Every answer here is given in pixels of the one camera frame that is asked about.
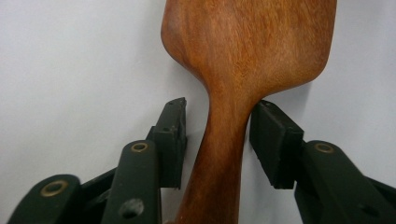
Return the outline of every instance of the brown wood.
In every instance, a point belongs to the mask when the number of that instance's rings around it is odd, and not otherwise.
[[[336,0],[167,0],[162,40],[205,85],[209,115],[176,223],[237,223],[248,116],[325,67]]]

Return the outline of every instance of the white wall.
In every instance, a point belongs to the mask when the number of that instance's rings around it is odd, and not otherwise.
[[[163,105],[188,100],[183,188],[207,112],[202,85],[163,49],[164,0],[0,2],[0,223],[56,174],[85,182],[115,167]],[[329,63],[313,83],[268,97],[305,140],[341,147],[396,187],[396,2],[339,1]],[[240,223],[301,222],[291,190],[271,189],[245,144]],[[163,190],[164,220],[182,191]]]

